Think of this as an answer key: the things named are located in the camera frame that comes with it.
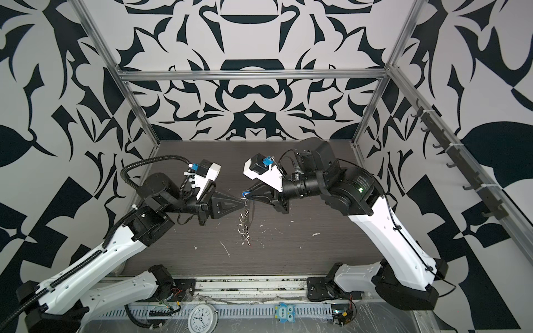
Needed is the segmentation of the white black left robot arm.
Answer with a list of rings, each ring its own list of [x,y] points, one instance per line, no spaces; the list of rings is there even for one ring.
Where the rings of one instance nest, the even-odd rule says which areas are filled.
[[[193,179],[192,191],[183,191],[163,173],[150,175],[136,189],[141,205],[111,227],[102,243],[55,276],[19,287],[19,307],[5,317],[1,329],[23,316],[29,332],[77,332],[93,318],[117,307],[171,298],[174,279],[161,264],[107,287],[98,288],[97,284],[171,230],[175,225],[172,214],[196,216],[203,225],[208,219],[243,208],[243,200],[217,191],[216,176],[187,176]]]

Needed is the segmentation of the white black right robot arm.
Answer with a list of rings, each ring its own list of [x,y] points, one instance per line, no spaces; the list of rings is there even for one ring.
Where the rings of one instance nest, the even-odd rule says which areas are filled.
[[[254,185],[244,191],[244,198],[286,215],[292,199],[319,196],[359,227],[383,256],[380,262],[362,266],[334,264],[325,278],[309,285],[308,299],[321,302],[370,294],[400,310],[433,310],[441,298],[433,284],[446,279],[448,264],[432,258],[414,240],[376,177],[358,165],[342,167],[327,141],[306,139],[292,151],[294,173],[287,173],[271,156],[258,153],[248,159],[243,174]]]

